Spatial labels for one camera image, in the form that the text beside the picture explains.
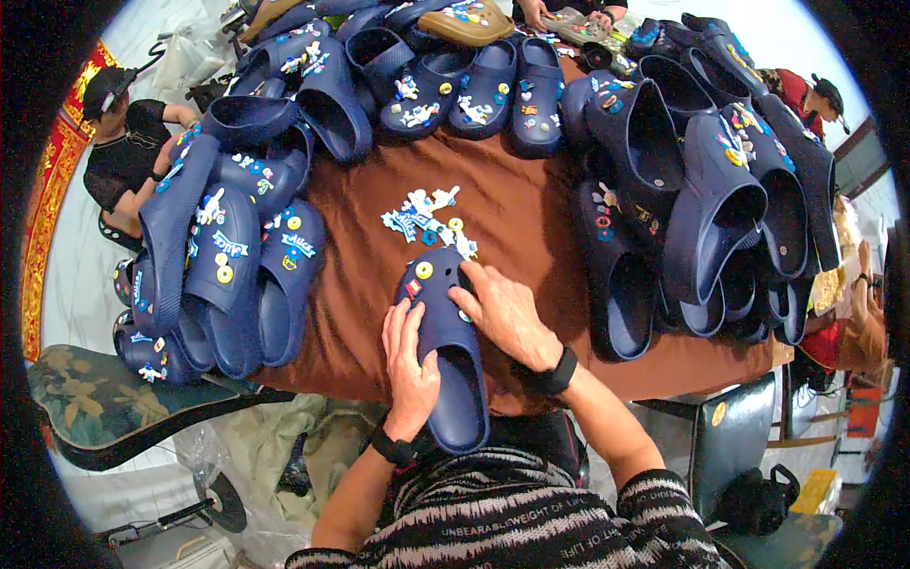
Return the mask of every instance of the black chair backrest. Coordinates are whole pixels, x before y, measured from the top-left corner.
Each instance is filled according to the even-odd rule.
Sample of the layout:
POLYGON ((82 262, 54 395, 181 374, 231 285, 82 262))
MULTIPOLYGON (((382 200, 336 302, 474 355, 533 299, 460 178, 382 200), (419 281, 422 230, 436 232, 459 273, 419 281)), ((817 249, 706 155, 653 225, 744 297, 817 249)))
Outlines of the black chair backrest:
POLYGON ((762 462, 774 421, 774 373, 702 403, 693 427, 689 487, 695 511, 716 520, 721 494, 762 462))

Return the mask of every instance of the floral chair cushion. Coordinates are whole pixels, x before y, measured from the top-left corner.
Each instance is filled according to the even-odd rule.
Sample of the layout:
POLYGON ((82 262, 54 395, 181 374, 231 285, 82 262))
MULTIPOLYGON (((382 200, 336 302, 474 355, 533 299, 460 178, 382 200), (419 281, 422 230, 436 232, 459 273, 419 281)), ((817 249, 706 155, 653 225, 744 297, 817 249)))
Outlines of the floral chair cushion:
POLYGON ((168 417, 231 400, 251 384, 206 382, 176 386, 148 383, 117 357, 77 346, 48 346, 27 372, 32 398, 45 410, 64 442, 103 449, 168 417))

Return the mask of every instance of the right hand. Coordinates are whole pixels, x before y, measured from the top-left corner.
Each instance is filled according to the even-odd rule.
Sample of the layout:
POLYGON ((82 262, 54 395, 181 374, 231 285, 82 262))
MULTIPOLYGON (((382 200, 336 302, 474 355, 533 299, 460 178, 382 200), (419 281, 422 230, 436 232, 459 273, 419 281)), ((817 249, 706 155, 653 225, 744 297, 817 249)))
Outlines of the right hand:
POLYGON ((869 241, 863 239, 863 242, 859 244, 859 269, 865 273, 870 279, 872 275, 872 248, 869 247, 869 241))
POLYGON ((512 358, 538 373, 554 369, 562 357, 562 344, 537 315, 531 289, 489 265, 464 261, 460 268, 477 296, 452 287, 449 298, 512 358))
POLYGON ((524 23, 546 34, 547 28, 543 25, 541 15, 552 17, 553 14, 547 9, 543 0, 518 0, 518 3, 521 5, 521 11, 524 12, 524 23))

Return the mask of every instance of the person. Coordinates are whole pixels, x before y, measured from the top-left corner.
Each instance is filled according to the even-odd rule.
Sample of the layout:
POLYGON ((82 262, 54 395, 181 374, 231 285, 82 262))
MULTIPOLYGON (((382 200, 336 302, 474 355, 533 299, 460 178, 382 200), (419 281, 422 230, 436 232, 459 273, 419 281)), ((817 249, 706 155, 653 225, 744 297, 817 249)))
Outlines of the person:
POLYGON ((803 121, 803 126, 811 130, 822 140, 824 130, 822 121, 833 123, 840 121, 844 132, 850 134, 844 122, 844 100, 841 92, 831 81, 819 79, 813 73, 814 85, 789 69, 757 69, 768 90, 793 110, 803 121))
POLYGON ((863 240, 857 251, 860 274, 851 286, 850 299, 846 301, 849 302, 849 311, 829 310, 806 320, 805 337, 794 360, 797 388, 805 378, 811 380, 817 377, 817 374, 812 374, 812 369, 817 370, 818 367, 830 380, 835 370, 869 372, 880 369, 885 363, 885 314, 869 292, 872 288, 872 250, 868 241, 863 240))
POLYGON ((102 235, 127 249, 142 249, 139 207, 170 170, 167 153, 179 135, 164 123, 189 130, 199 122, 190 107, 153 99, 130 102, 126 72, 103 67, 86 85, 83 120, 95 129, 83 181, 101 207, 102 235))
POLYGON ((474 454, 436 450, 401 460, 396 453, 419 445, 415 439, 440 396, 437 353, 422 366, 417 361, 426 308, 417 302, 411 310, 404 299, 383 323, 392 389, 387 419, 322 508, 312 547, 292 554, 287 569, 720 567, 682 480, 664 469, 622 401, 541 323, 531 289, 492 266, 463 262, 461 269, 475 292, 452 287, 450 299, 528 368, 527 388, 571 408, 620 489, 616 514, 599 495, 576 487, 577 456, 556 428, 570 422, 562 410, 534 419, 490 418, 487 446, 474 454), (503 435, 501 426, 517 420, 524 422, 503 435))
POLYGON ((627 0, 550 0, 548 4, 543 0, 517 0, 515 3, 514 19, 524 19, 524 23, 535 30, 546 32, 543 17, 552 16, 553 11, 572 7, 596 22, 607 34, 613 31, 613 26, 622 20, 629 11, 627 0))

